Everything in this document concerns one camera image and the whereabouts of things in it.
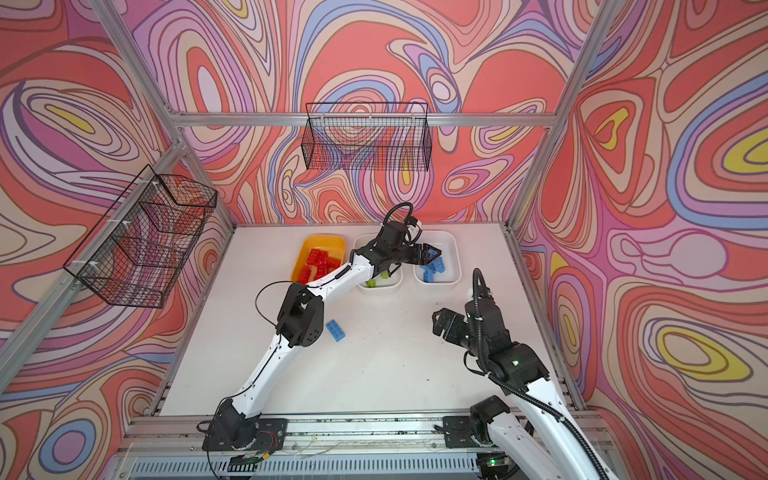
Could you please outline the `red lego brick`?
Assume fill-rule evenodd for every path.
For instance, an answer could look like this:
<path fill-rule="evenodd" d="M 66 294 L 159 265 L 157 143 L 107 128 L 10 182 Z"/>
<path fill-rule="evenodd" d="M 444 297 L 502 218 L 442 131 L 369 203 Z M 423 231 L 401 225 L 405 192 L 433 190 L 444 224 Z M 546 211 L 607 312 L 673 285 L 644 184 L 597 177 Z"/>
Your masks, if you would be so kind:
<path fill-rule="evenodd" d="M 341 261 L 333 257 L 327 257 L 325 264 L 329 271 L 334 271 L 340 267 Z"/>
<path fill-rule="evenodd" d="M 314 277 L 315 280 L 320 280 L 321 278 L 328 275 L 330 271 L 327 268 L 318 268 L 316 271 L 316 275 Z"/>
<path fill-rule="evenodd" d="M 329 254 L 325 250 L 319 250 L 317 252 L 316 260 L 318 265 L 325 265 L 328 262 Z"/>
<path fill-rule="evenodd" d="M 311 266 L 319 266 L 317 264 L 316 256 L 320 249 L 311 249 L 306 258 L 306 264 Z"/>
<path fill-rule="evenodd" d="M 303 265 L 299 271 L 297 281 L 301 284 L 308 284 L 313 278 L 313 267 L 311 265 Z"/>

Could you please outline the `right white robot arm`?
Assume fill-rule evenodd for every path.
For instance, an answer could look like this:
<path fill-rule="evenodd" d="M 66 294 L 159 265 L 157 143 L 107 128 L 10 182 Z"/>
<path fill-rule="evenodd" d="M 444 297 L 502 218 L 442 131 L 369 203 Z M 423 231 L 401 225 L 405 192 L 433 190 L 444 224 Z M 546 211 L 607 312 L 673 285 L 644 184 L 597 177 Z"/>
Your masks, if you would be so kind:
<path fill-rule="evenodd" d="M 615 479 L 565 405 L 537 353 L 511 339 L 500 308 L 488 295 L 465 304 L 463 314 L 432 315 L 433 334 L 461 347 L 476 371 L 503 395 L 470 408 L 470 439 L 501 449 L 530 479 Z"/>

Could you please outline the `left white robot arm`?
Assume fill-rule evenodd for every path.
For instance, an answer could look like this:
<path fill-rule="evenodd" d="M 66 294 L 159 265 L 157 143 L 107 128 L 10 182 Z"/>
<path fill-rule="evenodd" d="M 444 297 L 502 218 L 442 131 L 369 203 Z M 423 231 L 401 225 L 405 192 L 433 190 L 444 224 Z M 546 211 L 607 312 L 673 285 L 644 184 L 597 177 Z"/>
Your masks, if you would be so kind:
<path fill-rule="evenodd" d="M 206 452 L 250 450 L 264 430 L 257 425 L 267 400 L 294 357 L 325 329 L 324 310 L 356 286 L 402 264 L 427 266 L 441 250 L 421 243 L 417 221 L 385 221 L 377 235 L 350 253 L 349 261 L 306 285 L 290 284 L 277 314 L 275 335 L 243 386 L 224 397 L 211 419 L 198 425 Z"/>

